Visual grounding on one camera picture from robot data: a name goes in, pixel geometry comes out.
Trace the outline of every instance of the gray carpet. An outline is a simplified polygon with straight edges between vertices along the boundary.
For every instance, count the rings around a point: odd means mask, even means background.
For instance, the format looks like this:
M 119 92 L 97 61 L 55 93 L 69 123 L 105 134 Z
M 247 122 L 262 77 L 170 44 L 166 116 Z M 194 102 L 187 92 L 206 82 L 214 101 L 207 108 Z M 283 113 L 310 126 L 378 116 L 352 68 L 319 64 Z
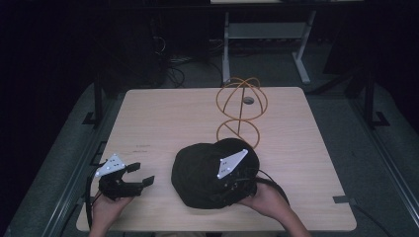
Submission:
M 313 90 L 334 77 L 321 73 L 330 46 L 310 45 L 303 61 L 312 82 L 303 85 L 292 62 L 293 49 L 294 45 L 287 45 L 277 50 L 262 50 L 249 56 L 233 56 L 230 58 L 231 75 L 241 78 L 257 77 L 262 86 L 297 86 L 304 91 Z M 220 65 L 220 56 L 215 56 L 211 59 L 211 64 L 191 62 L 176 68 L 185 74 L 185 88 L 218 87 L 221 81 L 218 70 Z M 343 96 L 346 85 L 347 82 L 339 84 L 320 96 L 307 96 L 342 187 L 349 198 L 354 198 L 362 209 L 393 236 L 419 236 L 418 226 L 409 214 L 383 165 L 376 144 L 371 139 L 371 131 L 366 128 L 356 109 L 362 103 L 362 97 L 353 101 L 346 99 Z M 161 86 L 173 87 L 174 83 L 169 78 Z M 82 124 L 86 114 L 94 111 L 93 98 L 93 87 L 89 87 L 80 97 L 51 147 L 6 236 L 59 236 L 63 227 L 65 229 L 62 236 L 87 236 L 87 233 L 80 232 L 75 227 L 81 208 L 76 203 L 84 192 L 85 178 L 91 170 L 88 164 L 91 159 L 100 158 L 95 156 L 95 152 L 101 141 L 106 141 L 111 132 L 124 93 L 116 99 L 104 98 L 105 118 L 96 129 L 93 125 Z M 374 133 L 379 135 L 395 158 L 406 183 L 418 197 L 418 134 L 380 86 L 377 86 L 375 108 L 384 113 L 391 126 L 378 127 Z M 353 210 L 358 222 L 354 231 L 313 232 L 313 236 L 385 236 L 369 218 L 358 210 Z M 109 236 L 150 236 L 150 233 L 111 232 Z

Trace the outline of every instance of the black cap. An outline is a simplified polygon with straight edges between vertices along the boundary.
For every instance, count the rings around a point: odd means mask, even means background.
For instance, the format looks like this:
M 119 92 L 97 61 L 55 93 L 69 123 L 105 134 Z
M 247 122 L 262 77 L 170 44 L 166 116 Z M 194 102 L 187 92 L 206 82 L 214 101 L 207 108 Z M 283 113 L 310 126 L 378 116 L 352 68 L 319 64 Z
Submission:
M 217 177 L 220 159 L 246 149 L 248 153 L 231 173 Z M 214 144 L 198 143 L 176 155 L 172 185 L 185 205 L 200 209 L 223 208 L 256 194 L 259 159 L 243 140 L 226 138 Z

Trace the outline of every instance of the white bracket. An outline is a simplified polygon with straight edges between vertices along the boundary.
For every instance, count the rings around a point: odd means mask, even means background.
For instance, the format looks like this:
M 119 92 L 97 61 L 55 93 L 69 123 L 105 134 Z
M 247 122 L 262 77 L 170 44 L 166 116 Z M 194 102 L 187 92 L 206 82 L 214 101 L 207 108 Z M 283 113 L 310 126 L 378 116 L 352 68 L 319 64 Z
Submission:
M 108 175 L 111 173 L 114 173 L 116 171 L 119 171 L 123 168 L 125 168 L 126 165 L 124 162 L 118 157 L 117 154 L 114 154 L 109 158 L 109 160 L 102 166 L 99 171 L 96 172 L 95 177 L 101 177 L 104 175 Z
M 243 149 L 240 152 L 237 152 L 233 155 L 230 155 L 224 159 L 219 160 L 219 170 L 216 175 L 218 179 L 224 178 L 226 175 L 230 174 L 240 163 L 241 160 L 247 155 L 248 151 Z
M 222 57 L 222 82 L 230 81 L 230 62 L 228 59 L 229 39 L 301 39 L 298 51 L 293 52 L 293 61 L 303 84 L 310 78 L 302 63 L 302 55 L 310 36 L 316 11 L 311 11 L 306 22 L 297 23 L 230 23 L 228 12 L 224 23 L 224 54 Z

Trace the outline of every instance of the table top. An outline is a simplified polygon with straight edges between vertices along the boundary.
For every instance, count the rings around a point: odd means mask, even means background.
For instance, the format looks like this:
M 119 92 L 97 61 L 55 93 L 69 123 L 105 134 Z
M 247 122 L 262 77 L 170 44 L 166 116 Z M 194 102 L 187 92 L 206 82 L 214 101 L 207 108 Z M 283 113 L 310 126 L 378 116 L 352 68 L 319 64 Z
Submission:
M 260 131 L 255 151 L 261 170 L 283 187 L 293 210 L 308 230 L 355 229 L 356 220 L 350 206 L 333 200 L 344 192 L 303 92 L 294 87 L 262 90 L 268 98 L 268 108 L 252 120 Z M 172 187 L 171 169 L 177 152 L 195 143 L 216 142 L 217 128 L 229 120 L 216 105 L 218 91 L 219 88 L 156 89 L 126 93 L 101 162 L 115 153 L 126 164 L 141 163 L 141 169 L 125 174 L 124 181 L 140 182 L 149 176 L 155 176 L 155 180 L 129 204 L 112 229 L 284 230 L 275 220 L 240 204 L 212 210 L 187 207 Z M 255 97 L 249 89 L 245 96 Z M 231 101 L 229 106 L 235 110 L 234 103 L 239 99 L 233 97 Z M 244 117 L 252 117 L 258 111 L 260 107 L 254 103 L 245 105 L 242 113 Z M 240 132 L 252 143 L 257 133 L 249 127 L 243 125 Z M 234 135 L 220 131 L 220 138 L 228 136 Z M 98 182 L 96 178 L 92 184 L 92 196 Z M 89 229 L 84 207 L 77 228 Z

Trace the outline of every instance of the orange wire sculpture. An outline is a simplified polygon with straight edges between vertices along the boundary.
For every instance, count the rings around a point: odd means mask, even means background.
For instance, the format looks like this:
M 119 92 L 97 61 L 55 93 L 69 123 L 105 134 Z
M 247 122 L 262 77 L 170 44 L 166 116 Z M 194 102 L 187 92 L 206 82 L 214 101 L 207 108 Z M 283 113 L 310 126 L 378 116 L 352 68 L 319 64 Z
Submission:
M 255 83 L 257 83 L 257 86 L 255 86 L 255 85 L 253 85 L 252 83 L 250 83 L 250 82 L 252 82 L 252 81 L 254 81 Z M 265 93 L 260 89 L 260 82 L 259 82 L 259 80 L 257 79 L 257 78 L 255 78 L 255 77 L 251 77 L 251 78 L 248 78 L 248 79 L 246 79 L 246 80 L 243 80 L 243 79 L 240 79 L 240 78 L 237 78 L 237 77 L 232 77 L 232 78 L 230 78 L 230 82 L 231 83 L 229 83 L 229 84 L 227 84 L 227 85 L 224 85 L 222 88 L 221 88 L 221 90 L 219 90 L 218 91 L 218 93 L 216 94 L 216 105 L 218 106 L 218 109 L 224 114 L 224 115 L 226 115 L 227 117 L 229 117 L 229 118 L 231 118 L 231 119 L 229 119 L 229 120 L 227 120 L 227 121 L 225 121 L 225 122 L 223 122 L 219 127 L 218 127 L 218 129 L 217 129 L 217 131 L 216 131 L 216 139 L 217 140 L 219 140 L 219 132 L 220 132 L 220 130 L 221 130 L 221 128 L 223 127 L 223 126 L 225 126 L 225 127 L 227 127 L 231 132 L 233 132 L 238 138 L 240 138 L 240 139 L 242 139 L 242 140 L 244 140 L 244 141 L 246 141 L 245 139 L 244 139 L 244 137 L 242 136 L 242 135 L 240 135 L 240 128 L 241 128 L 241 123 L 242 122 L 245 122 L 245 123 L 247 123 L 247 124 L 249 124 L 249 125 L 251 125 L 255 130 L 256 130 L 256 133 L 257 133 L 257 141 L 256 141 L 256 143 L 253 145 L 253 148 L 256 148 L 256 146 L 258 146 L 258 144 L 259 144 L 259 141 L 260 141 L 260 132 L 259 132 L 259 129 L 256 127 L 256 125 L 255 124 L 253 124 L 250 120 L 253 120 L 253 119 L 257 119 L 258 117 L 260 117 L 262 114 L 264 114 L 265 113 L 265 111 L 266 111 L 266 109 L 268 109 L 268 98 L 267 98 L 267 96 L 265 95 Z M 221 94 L 221 92 L 224 90 L 224 89 L 226 89 L 226 88 L 231 88 L 231 87 L 234 87 L 235 86 L 235 89 L 229 94 L 229 96 L 227 97 L 227 99 L 226 99 L 226 101 L 225 101 L 225 103 L 223 104 L 223 107 L 220 105 L 220 102 L 219 102 L 219 95 Z M 228 103 L 231 101 L 231 98 L 233 97 L 233 95 L 238 91 L 238 89 L 242 89 L 242 93 L 241 93 L 241 101 L 240 101 L 240 112 L 239 112 L 239 117 L 235 117 L 235 116 L 232 116 L 232 115 L 230 115 L 229 113 L 227 113 L 225 110 L 226 110 L 226 108 L 227 108 L 227 105 L 228 105 Z M 258 101 L 258 103 L 259 103 L 259 105 L 260 105 L 260 113 L 258 114 L 258 115 L 256 115 L 256 116 L 253 116 L 253 117 L 250 117 L 250 118 L 244 118 L 243 117 L 243 104 L 248 104 L 247 102 L 246 102 L 246 99 L 248 99 L 248 98 L 246 98 L 246 97 L 244 97 L 244 94 L 245 94 L 245 89 L 246 88 L 249 88 L 250 90 L 252 90 L 252 92 L 253 92 L 253 94 L 256 96 L 256 98 L 257 98 L 257 101 Z M 264 100 L 264 102 L 265 103 L 263 103 L 262 102 L 262 100 L 261 100 L 261 96 L 259 95 L 259 94 L 261 94 L 262 96 L 263 96 L 263 99 L 265 99 Z M 254 102 L 254 100 L 253 100 L 253 98 L 250 98 L 251 100 L 250 100 L 250 104 L 253 104 L 253 102 Z M 237 127 L 237 130 L 235 130 L 235 129 L 233 129 L 231 126 L 229 126 L 228 124 L 230 123 L 230 122 L 233 122 L 233 121 L 238 121 L 238 127 Z

